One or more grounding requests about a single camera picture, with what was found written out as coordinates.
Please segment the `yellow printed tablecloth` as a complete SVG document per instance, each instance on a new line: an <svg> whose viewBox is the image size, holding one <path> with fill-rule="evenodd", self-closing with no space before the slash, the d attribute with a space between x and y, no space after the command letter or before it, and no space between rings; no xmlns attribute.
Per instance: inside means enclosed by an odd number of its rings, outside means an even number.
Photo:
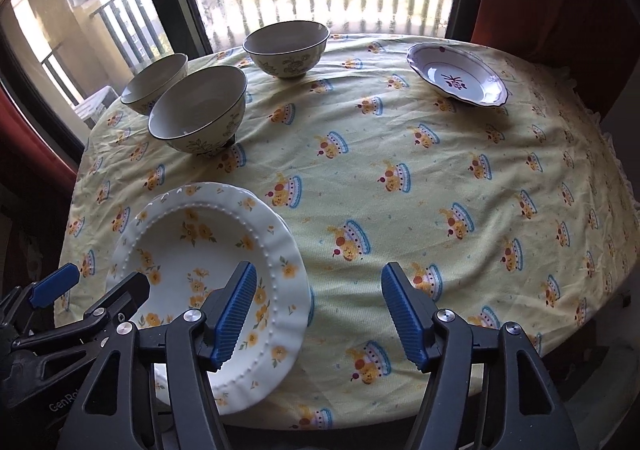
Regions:
<svg viewBox="0 0 640 450"><path fill-rule="evenodd" d="M548 354L584 326L639 260L639 210L615 153L562 75L510 54L472 53L506 84L499 108L441 98L409 67L412 39L334 35L320 63L273 78L233 48L190 62L247 77L235 144L216 157L154 140L114 104L90 132L62 260L79 283L64 325L105 289L126 225L173 188L252 192L288 224L314 312L299 355L266 346L281 385L234 422L276 430L381 423L416 413L426 378L407 361L380 291L396 261L439 306L476 325L518 322Z"/></svg>

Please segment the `white beaded yellow-flower plate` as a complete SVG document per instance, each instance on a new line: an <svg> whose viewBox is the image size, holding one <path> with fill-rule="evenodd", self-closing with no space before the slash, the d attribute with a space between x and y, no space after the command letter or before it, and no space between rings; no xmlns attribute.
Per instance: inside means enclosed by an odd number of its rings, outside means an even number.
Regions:
<svg viewBox="0 0 640 450"><path fill-rule="evenodd" d="M150 295L132 316L140 329L168 323L229 281L250 262L256 286L232 357L210 374L223 415L265 399L292 370L302 348L312 297L302 256L284 220L252 192L215 182L157 196L124 228L106 285L134 271Z"/></svg>

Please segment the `left red curtain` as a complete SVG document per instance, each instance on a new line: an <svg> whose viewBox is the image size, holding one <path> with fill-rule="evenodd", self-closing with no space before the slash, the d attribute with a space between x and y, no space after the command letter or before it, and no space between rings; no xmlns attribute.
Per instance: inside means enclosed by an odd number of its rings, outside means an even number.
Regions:
<svg viewBox="0 0 640 450"><path fill-rule="evenodd" d="M20 112L9 93L1 87L1 148L17 165L15 174L39 179L64 194L73 190L76 173L44 141Z"/></svg>

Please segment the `white air conditioner unit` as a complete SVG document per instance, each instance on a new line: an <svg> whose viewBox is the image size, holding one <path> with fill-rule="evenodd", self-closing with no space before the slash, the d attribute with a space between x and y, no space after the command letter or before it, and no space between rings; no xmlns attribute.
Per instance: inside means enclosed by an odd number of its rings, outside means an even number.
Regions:
<svg viewBox="0 0 640 450"><path fill-rule="evenodd" d="M117 92L111 86L106 86L76 105L74 112L89 129L92 129L117 98Z"/></svg>

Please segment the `white red-pattern scalloped dish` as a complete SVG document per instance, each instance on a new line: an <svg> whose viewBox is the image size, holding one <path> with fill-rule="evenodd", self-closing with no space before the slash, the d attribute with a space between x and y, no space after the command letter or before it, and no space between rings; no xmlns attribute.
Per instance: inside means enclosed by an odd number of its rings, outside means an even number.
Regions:
<svg viewBox="0 0 640 450"><path fill-rule="evenodd" d="M476 107L501 107L509 98L508 89L485 62L477 56L431 43L416 43L407 52L407 62L445 98Z"/></svg>

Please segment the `floral ceramic bowl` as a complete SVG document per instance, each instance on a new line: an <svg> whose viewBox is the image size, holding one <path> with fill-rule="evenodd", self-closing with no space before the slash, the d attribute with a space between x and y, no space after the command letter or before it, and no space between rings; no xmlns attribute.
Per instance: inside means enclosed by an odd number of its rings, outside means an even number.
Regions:
<svg viewBox="0 0 640 450"><path fill-rule="evenodd" d="M188 57L183 53L163 56L129 81L120 96L120 102L129 110L149 116L160 97L176 82L186 77L188 62Z"/></svg>
<svg viewBox="0 0 640 450"><path fill-rule="evenodd" d="M240 128L246 92L246 76L237 67L219 65L192 72L155 103L149 134L179 152L214 156Z"/></svg>
<svg viewBox="0 0 640 450"><path fill-rule="evenodd" d="M319 63L329 35L329 29L321 23L287 20L255 30L244 40L243 49L266 74L298 78Z"/></svg>

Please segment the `white scalloped yellow-flower plate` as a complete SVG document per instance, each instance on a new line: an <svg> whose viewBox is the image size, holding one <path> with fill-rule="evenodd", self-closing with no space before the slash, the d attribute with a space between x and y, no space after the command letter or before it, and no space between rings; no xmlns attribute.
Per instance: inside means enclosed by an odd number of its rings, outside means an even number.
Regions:
<svg viewBox="0 0 640 450"><path fill-rule="evenodd" d="M155 396L158 400L160 400L162 404L165 404L165 406L169 406L170 398L169 398L169 390L168 390L166 364L155 363L153 366L153 370L154 370Z"/></svg>

